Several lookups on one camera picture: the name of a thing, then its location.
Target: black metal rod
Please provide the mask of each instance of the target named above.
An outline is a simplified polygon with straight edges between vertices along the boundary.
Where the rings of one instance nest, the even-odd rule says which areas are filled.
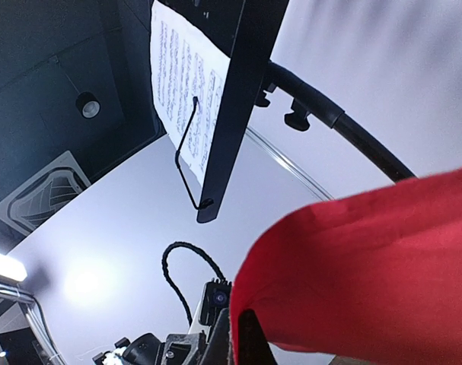
[[[348,116],[344,109],[293,72],[270,61],[265,86],[272,84],[292,96],[329,128],[335,129],[394,182],[415,176],[382,143]]]

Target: spotlight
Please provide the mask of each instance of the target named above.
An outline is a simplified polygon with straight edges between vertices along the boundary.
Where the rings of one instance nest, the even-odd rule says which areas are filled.
[[[75,105],[80,114],[86,119],[92,119],[100,112],[99,100],[89,92],[79,94]]]

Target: sheet music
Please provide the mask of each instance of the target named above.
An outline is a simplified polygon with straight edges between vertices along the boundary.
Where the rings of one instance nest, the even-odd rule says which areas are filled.
[[[155,1],[151,9],[151,84],[158,116],[178,148],[198,97],[181,157],[205,178],[230,59],[198,28]]]

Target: red sleeve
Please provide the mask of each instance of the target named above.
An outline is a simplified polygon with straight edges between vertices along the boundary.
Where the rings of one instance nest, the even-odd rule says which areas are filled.
[[[286,350],[462,364],[462,170],[285,217],[237,275],[234,349],[249,308]]]

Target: fluorescent light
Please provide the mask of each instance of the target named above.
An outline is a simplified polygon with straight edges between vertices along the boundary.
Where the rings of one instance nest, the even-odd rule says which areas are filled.
[[[0,254],[0,276],[21,282],[27,277],[26,268],[18,260]]]

